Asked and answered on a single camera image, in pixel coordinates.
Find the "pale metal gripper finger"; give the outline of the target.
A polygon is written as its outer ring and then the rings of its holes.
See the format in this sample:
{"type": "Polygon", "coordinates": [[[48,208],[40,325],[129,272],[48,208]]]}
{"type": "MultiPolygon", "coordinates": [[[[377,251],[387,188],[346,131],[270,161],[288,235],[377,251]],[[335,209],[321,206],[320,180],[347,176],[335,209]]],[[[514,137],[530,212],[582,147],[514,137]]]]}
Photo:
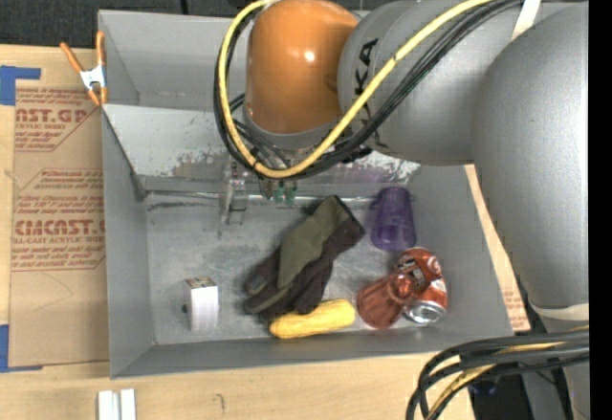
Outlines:
{"type": "Polygon", "coordinates": [[[242,224],[248,208],[249,194],[244,180],[235,179],[231,181],[232,194],[230,198],[230,222],[231,224],[242,224]]]}
{"type": "Polygon", "coordinates": [[[220,218],[222,223],[227,223],[230,218],[230,205],[233,197],[233,185],[231,179],[224,181],[219,191],[220,218]]]}

